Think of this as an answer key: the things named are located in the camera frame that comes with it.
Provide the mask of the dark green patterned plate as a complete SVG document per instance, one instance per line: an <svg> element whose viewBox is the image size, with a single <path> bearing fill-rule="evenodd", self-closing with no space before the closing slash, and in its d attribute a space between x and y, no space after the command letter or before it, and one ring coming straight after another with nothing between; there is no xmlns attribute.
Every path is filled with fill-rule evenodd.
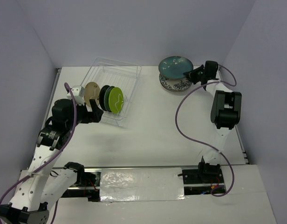
<svg viewBox="0 0 287 224"><path fill-rule="evenodd" d="M110 97L110 93L113 89L114 89L114 86L108 87L108 89L106 90L105 95L104 95L104 106L105 106L106 111L108 111L108 112L112 112L110 109L110 105L109 105L109 97Z"/></svg>

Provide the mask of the black plate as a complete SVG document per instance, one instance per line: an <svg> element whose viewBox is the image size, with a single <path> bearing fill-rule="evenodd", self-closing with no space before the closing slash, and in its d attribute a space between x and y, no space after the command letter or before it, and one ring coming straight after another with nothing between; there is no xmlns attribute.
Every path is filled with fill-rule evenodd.
<svg viewBox="0 0 287 224"><path fill-rule="evenodd" d="M105 93L106 93L106 90L109 88L110 86L109 85L105 85L101 88L100 90L100 93L99 93L99 104L100 104L100 107L104 110L104 111L107 111L106 110L106 107L105 107L105 104L104 104L104 96L105 96Z"/></svg>

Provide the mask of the cream beige plate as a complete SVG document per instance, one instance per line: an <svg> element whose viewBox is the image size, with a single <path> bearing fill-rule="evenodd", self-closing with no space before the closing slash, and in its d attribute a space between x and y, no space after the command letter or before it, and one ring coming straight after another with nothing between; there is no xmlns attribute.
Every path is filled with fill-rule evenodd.
<svg viewBox="0 0 287 224"><path fill-rule="evenodd" d="M85 86L84 101L88 107L90 106L90 100L94 99L96 104L99 105L100 87L96 82L89 82Z"/></svg>

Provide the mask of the lime green plate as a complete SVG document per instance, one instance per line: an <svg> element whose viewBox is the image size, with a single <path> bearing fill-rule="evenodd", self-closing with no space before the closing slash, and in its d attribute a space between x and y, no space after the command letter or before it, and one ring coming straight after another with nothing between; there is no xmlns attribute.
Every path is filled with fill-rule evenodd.
<svg viewBox="0 0 287 224"><path fill-rule="evenodd" d="M115 87L109 97L109 105L112 113L119 114L124 104L123 92L120 88Z"/></svg>

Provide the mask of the blue floral white plate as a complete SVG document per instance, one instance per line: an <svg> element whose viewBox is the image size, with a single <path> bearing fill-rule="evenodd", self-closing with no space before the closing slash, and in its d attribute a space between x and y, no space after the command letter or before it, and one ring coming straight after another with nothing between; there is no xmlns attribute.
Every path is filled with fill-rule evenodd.
<svg viewBox="0 0 287 224"><path fill-rule="evenodd" d="M185 91L192 85L192 82L186 78L169 79L162 74L159 74L159 81L166 90L170 91Z"/></svg>

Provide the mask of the dark teal speckled plate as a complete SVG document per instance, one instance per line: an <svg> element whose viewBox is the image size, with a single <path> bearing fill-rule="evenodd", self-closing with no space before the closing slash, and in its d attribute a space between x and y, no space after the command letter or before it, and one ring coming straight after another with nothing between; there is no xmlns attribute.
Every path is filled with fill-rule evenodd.
<svg viewBox="0 0 287 224"><path fill-rule="evenodd" d="M193 68L194 66L192 62L182 56L167 57L163 59L158 65L160 74L168 79L185 78L184 73L192 71Z"/></svg>

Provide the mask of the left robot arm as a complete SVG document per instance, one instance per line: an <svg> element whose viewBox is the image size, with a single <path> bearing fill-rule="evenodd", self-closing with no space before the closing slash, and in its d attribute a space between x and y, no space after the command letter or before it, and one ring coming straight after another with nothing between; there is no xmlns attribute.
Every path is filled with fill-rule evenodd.
<svg viewBox="0 0 287 224"><path fill-rule="evenodd" d="M50 185L46 184L54 164L70 143L78 124L90 124L90 128L84 131L86 141L75 147L77 158L91 158L98 149L106 154L115 152L120 155L123 149L129 147L129 140L134 141L130 147L133 151L140 148L139 141L130 133L117 136L96 127L106 112L104 102L97 104L91 99L91 110L88 110L84 87L64 86L67 97L55 101L52 116L39 132L28 174L13 185L17 192L11 201L7 204L0 202L0 224L45 224L51 206L58 204L67 188L84 184L84 166L71 161Z"/></svg>

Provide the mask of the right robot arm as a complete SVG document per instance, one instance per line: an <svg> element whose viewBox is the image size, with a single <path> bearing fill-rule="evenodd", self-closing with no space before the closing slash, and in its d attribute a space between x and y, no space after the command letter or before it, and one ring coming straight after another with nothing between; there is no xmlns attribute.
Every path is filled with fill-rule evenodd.
<svg viewBox="0 0 287 224"><path fill-rule="evenodd" d="M219 64L215 61L206 61L204 65L191 71L188 78L196 84L200 82L203 89L213 96L210 113L216 133L213 135L202 160L209 165L221 163L224 145L230 131L239 123L241 115L240 92L232 91L226 87L226 83L217 77Z"/></svg>

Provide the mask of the silver foil tape sheet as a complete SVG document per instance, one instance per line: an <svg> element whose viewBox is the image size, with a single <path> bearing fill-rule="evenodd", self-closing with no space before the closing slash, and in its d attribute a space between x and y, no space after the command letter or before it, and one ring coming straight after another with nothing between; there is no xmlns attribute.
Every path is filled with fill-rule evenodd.
<svg viewBox="0 0 287 224"><path fill-rule="evenodd" d="M142 202L185 199L181 168L104 169L100 201Z"/></svg>

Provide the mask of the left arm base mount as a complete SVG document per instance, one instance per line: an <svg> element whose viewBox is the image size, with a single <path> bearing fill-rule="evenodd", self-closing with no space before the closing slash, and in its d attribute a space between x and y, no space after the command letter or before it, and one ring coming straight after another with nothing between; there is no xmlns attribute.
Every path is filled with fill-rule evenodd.
<svg viewBox="0 0 287 224"><path fill-rule="evenodd" d="M85 169L85 167L79 163L68 162L65 164L61 171L71 169L77 173L76 182L68 187L62 194L61 198L87 198L89 202L100 201L100 180L101 171L92 171L91 169ZM51 173L60 175L55 169Z"/></svg>

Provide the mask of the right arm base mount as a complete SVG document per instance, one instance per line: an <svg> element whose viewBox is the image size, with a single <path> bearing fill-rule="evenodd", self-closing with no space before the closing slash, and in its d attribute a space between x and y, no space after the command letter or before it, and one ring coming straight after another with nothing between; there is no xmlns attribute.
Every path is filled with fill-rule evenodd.
<svg viewBox="0 0 287 224"><path fill-rule="evenodd" d="M226 188L221 166L210 165L206 163L204 158L198 164L197 168L183 169L179 177L183 178L184 194L190 195L210 195L224 194Z"/></svg>

